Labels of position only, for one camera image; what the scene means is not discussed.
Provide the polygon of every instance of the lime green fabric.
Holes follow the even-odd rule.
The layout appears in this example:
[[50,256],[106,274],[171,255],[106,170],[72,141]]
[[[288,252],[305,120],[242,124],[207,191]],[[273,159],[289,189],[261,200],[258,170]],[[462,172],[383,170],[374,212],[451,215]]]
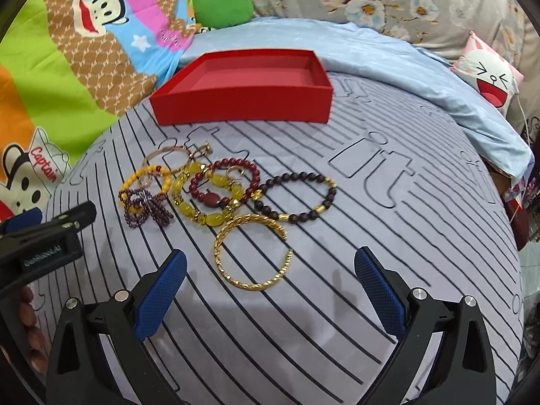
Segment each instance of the lime green fabric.
[[0,43],[0,64],[34,126],[69,154],[72,166],[117,120],[97,106],[49,37],[43,0],[28,0],[18,13]]
[[237,26],[253,17],[251,0],[193,0],[195,19],[204,27]]

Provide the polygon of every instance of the light blue blanket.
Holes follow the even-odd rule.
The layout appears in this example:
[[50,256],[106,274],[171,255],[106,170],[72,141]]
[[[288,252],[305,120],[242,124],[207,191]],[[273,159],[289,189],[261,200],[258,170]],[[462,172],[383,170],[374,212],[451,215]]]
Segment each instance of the light blue blanket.
[[313,50],[327,71],[374,79],[416,94],[446,110],[477,152],[512,176],[512,185],[530,173],[533,154],[512,126],[450,72],[444,59],[426,50],[353,23],[266,18],[196,35],[180,66],[206,52],[244,48]]

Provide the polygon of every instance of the red box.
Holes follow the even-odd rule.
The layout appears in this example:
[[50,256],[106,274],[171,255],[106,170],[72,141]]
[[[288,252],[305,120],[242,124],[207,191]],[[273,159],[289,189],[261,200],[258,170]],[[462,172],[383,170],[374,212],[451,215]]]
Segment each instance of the red box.
[[222,120],[326,123],[332,85],[307,50],[206,53],[150,96],[160,125]]

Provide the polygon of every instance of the twisted gold bracelet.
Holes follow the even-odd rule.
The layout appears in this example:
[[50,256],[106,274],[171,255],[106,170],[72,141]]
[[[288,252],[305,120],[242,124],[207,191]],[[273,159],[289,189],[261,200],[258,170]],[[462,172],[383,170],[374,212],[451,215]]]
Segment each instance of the twisted gold bracelet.
[[277,282],[279,282],[287,270],[289,269],[289,266],[291,264],[291,259],[293,257],[293,251],[289,249],[287,251],[287,255],[285,256],[285,261],[283,262],[282,267],[279,270],[279,273],[277,273],[273,278],[270,280],[267,280],[264,283],[242,283],[238,280],[235,280],[233,277],[228,275],[225,272],[225,269],[223,269],[223,266],[221,265],[221,245],[223,244],[223,241],[225,240],[225,236],[227,236],[234,227],[238,227],[239,225],[249,223],[249,222],[258,222],[266,225],[270,230],[274,231],[274,233],[281,236],[283,240],[287,240],[287,231],[279,225],[275,220],[270,219],[269,217],[258,215],[258,214],[247,214],[247,215],[241,215],[237,216],[234,219],[231,219],[229,222],[227,222],[221,231],[218,233],[217,236],[215,236],[215,242],[214,242],[214,259],[215,259],[215,265],[218,268],[219,273],[222,275],[222,277],[228,281],[230,284],[236,286],[237,288],[244,289],[245,291],[264,291],[265,289],[268,289],[271,286],[274,286]]

